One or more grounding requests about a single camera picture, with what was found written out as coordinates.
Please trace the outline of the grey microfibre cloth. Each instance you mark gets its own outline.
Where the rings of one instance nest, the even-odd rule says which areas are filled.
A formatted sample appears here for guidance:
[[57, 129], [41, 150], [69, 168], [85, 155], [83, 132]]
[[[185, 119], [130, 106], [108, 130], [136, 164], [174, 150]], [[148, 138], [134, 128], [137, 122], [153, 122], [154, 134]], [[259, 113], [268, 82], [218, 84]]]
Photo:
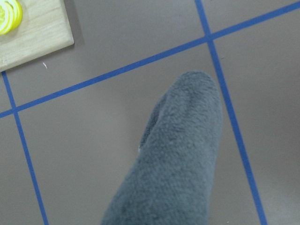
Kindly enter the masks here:
[[213, 79], [200, 71], [181, 75], [155, 105], [101, 224], [207, 224], [222, 122]]

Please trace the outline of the bamboo cutting board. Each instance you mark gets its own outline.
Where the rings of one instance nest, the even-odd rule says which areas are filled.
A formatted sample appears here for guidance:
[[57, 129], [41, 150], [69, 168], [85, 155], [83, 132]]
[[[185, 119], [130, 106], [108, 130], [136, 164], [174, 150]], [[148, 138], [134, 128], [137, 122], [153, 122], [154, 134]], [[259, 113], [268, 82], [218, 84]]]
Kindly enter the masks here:
[[21, 0], [21, 24], [0, 37], [0, 71], [74, 44], [63, 0]]

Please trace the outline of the yellow lemon slices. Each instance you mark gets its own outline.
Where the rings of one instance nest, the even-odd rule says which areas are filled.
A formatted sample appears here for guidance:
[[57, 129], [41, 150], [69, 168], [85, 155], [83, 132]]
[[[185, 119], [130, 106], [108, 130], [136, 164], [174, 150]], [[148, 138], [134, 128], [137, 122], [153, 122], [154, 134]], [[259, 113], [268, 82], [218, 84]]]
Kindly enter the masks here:
[[0, 34], [6, 35], [22, 22], [23, 9], [17, 0], [0, 1]]

